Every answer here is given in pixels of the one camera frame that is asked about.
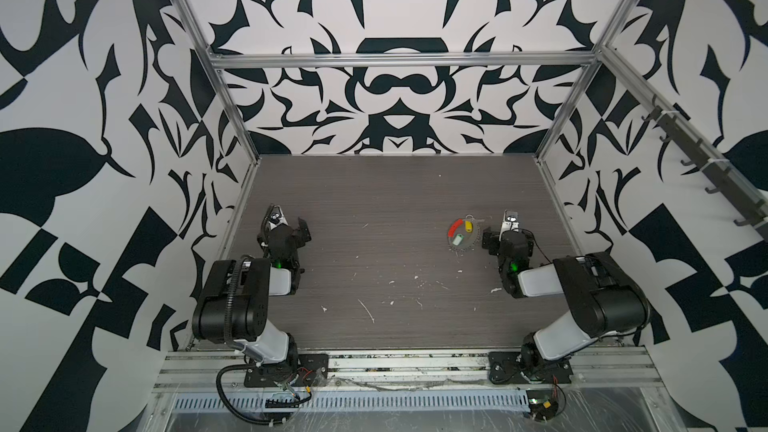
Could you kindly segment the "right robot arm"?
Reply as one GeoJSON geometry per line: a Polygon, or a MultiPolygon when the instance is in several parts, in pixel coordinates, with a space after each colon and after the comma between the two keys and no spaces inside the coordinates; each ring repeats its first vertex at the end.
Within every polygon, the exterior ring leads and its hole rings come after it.
{"type": "Polygon", "coordinates": [[[535,240],[522,230],[483,231],[481,246],[497,258],[503,289],[516,299],[565,298],[568,310],[525,336],[515,353],[491,352],[489,381],[550,383],[567,378],[569,359],[605,337],[641,331],[651,305],[607,252],[565,256],[530,266],[535,240]]]}

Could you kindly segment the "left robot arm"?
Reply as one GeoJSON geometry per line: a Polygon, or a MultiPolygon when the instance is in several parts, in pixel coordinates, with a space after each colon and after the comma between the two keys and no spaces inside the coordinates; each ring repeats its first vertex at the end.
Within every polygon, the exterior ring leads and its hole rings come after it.
{"type": "Polygon", "coordinates": [[[192,316],[192,334],[243,355],[258,385],[295,377],[295,339],[268,318],[269,299],[294,295],[304,268],[299,250],[312,240],[307,222],[296,227],[269,213],[257,236],[263,256],[243,255],[214,262],[192,316]]]}

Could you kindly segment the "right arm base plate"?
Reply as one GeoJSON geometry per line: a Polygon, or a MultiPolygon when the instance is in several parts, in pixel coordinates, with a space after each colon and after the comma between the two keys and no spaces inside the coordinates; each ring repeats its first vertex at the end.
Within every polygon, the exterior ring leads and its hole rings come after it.
{"type": "Polygon", "coordinates": [[[567,358],[547,361],[527,352],[493,351],[488,362],[488,380],[494,385],[572,382],[573,370],[567,358]]]}

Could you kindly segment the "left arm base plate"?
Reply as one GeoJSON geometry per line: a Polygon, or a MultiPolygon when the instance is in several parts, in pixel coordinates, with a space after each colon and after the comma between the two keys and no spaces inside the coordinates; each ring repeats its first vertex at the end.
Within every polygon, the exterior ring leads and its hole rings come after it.
{"type": "Polygon", "coordinates": [[[299,387],[311,386],[327,378],[329,355],[298,354],[275,364],[250,367],[245,375],[246,388],[266,388],[289,382],[299,387]]]}

